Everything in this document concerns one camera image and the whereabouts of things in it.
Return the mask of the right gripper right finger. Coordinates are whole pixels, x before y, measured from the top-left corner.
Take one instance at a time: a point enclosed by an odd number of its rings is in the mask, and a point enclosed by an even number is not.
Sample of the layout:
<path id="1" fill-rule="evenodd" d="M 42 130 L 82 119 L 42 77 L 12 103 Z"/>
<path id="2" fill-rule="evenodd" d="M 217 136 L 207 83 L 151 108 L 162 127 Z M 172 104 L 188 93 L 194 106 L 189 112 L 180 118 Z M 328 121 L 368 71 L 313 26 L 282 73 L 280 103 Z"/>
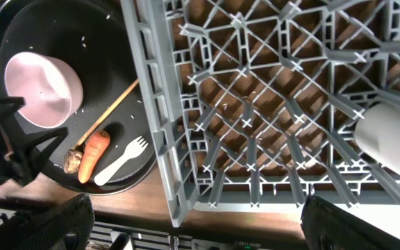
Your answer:
<path id="1" fill-rule="evenodd" d="M 312 250 L 400 250 L 400 239 L 318 197 L 309 196 L 301 229 Z"/>

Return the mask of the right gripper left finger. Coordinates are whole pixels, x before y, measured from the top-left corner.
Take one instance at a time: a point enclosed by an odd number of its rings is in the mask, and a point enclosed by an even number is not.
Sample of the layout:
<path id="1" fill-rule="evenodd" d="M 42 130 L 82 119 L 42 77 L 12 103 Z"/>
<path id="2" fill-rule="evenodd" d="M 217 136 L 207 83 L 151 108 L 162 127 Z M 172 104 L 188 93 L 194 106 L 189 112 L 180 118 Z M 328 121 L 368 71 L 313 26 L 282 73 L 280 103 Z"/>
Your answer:
<path id="1" fill-rule="evenodd" d="M 78 194 L 41 213 L 18 211 L 10 218 L 3 218 L 0 249 L 84 250 L 94 221 L 87 194 Z"/>

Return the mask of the pink bowl with food scraps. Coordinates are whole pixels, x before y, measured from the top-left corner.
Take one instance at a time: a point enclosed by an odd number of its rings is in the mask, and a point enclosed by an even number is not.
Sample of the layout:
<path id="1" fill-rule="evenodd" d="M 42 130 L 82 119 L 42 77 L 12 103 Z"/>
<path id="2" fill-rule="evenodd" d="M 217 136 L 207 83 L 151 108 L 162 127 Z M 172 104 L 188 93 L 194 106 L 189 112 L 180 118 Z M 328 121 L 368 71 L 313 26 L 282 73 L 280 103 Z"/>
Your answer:
<path id="1" fill-rule="evenodd" d="M 4 84 L 8 96 L 24 99 L 20 115 L 41 128 L 61 126 L 83 102 L 82 82 L 74 69 L 38 53 L 15 54 L 6 64 Z"/>

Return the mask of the orange carrot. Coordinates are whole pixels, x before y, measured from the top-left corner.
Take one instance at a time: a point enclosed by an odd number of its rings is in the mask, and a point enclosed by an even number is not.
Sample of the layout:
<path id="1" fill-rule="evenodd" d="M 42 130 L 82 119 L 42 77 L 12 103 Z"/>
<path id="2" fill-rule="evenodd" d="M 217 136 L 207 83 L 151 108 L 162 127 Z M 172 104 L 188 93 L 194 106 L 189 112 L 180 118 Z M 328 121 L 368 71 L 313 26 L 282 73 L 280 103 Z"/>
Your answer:
<path id="1" fill-rule="evenodd" d="M 78 170 L 78 180 L 80 183 L 87 183 L 102 157 L 104 151 L 110 144 L 110 135 L 105 130 L 93 133 L 85 145 L 83 158 Z"/>

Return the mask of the wooden chopstick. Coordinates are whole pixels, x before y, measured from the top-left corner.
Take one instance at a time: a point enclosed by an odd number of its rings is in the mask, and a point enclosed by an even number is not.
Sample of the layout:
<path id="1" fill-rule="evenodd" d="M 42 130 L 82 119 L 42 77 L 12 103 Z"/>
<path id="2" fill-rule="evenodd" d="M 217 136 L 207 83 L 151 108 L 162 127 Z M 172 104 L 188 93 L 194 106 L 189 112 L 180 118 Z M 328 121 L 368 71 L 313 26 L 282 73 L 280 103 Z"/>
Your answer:
<path id="1" fill-rule="evenodd" d="M 95 123 L 83 134 L 78 142 L 72 147 L 73 150 L 78 149 L 84 141 L 103 123 L 103 121 L 118 107 L 118 105 L 134 90 L 138 85 L 139 79 L 135 79 L 133 83 L 106 109 L 106 111 L 96 120 Z"/>

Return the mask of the white plastic fork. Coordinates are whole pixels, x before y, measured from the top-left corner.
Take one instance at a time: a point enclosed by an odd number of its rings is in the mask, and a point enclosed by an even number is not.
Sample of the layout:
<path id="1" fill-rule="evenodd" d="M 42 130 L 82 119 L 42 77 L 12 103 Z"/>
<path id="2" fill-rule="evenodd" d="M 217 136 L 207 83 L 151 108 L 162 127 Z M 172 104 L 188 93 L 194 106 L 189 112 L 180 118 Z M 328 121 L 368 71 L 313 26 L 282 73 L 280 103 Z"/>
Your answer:
<path id="1" fill-rule="evenodd" d="M 142 136 L 132 140 L 126 146 L 124 153 L 116 159 L 116 161 L 111 163 L 94 177 L 94 182 L 98 186 L 106 184 L 128 160 L 140 156 L 148 145 L 149 143 Z"/>

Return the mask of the white paper cup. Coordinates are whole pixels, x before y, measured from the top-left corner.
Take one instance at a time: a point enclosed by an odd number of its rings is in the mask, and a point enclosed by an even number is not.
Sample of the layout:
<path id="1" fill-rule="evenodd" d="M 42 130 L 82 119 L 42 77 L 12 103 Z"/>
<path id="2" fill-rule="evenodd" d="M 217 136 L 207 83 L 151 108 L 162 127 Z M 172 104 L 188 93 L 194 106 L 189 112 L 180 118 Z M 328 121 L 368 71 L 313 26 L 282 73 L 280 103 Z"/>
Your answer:
<path id="1" fill-rule="evenodd" d="M 358 147 L 400 175 L 400 107 L 378 103 L 356 123 Z"/>

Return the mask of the grey dishwasher rack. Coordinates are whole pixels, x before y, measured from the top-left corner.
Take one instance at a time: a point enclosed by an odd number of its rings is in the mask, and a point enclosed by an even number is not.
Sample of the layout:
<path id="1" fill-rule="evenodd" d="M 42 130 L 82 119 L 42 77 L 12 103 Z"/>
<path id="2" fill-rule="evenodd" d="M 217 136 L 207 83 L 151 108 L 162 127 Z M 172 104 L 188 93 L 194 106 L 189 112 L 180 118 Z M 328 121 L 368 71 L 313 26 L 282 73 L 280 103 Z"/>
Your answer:
<path id="1" fill-rule="evenodd" d="M 400 173 L 355 141 L 400 107 L 400 0 L 122 0 L 172 224 L 294 213 L 319 196 L 400 210 Z"/>

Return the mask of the brown cookie piece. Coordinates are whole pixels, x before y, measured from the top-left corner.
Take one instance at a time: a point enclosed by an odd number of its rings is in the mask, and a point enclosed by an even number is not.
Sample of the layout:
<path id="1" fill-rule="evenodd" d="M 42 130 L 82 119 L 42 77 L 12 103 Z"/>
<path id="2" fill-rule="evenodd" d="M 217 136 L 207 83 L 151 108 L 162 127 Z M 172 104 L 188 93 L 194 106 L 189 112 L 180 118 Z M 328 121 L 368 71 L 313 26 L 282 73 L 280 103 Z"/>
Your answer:
<path id="1" fill-rule="evenodd" d="M 73 174 L 79 170 L 83 153 L 79 150 L 70 149 L 64 157 L 63 170 L 66 174 Z"/>

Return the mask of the round black serving tray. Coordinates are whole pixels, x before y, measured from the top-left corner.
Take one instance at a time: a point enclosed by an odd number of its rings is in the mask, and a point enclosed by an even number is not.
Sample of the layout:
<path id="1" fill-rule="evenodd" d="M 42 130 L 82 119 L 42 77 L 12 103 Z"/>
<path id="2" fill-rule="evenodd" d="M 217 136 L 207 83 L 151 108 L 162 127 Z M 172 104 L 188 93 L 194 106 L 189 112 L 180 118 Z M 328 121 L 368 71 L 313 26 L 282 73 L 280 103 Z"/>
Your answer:
<path id="1" fill-rule="evenodd" d="M 78 74 L 83 102 L 64 124 L 68 135 L 51 154 L 42 173 L 75 192 L 109 195 L 126 191 L 147 177 L 155 163 L 152 146 L 128 161 L 104 185 L 80 183 L 66 174 L 64 157 L 103 112 L 135 80 L 135 66 L 124 19 L 111 1 L 4 1 L 0 4 L 0 97 L 6 97 L 4 71 L 17 53 L 33 52 L 61 59 Z M 19 112 L 2 121 L 9 140 L 17 133 L 46 131 Z"/>

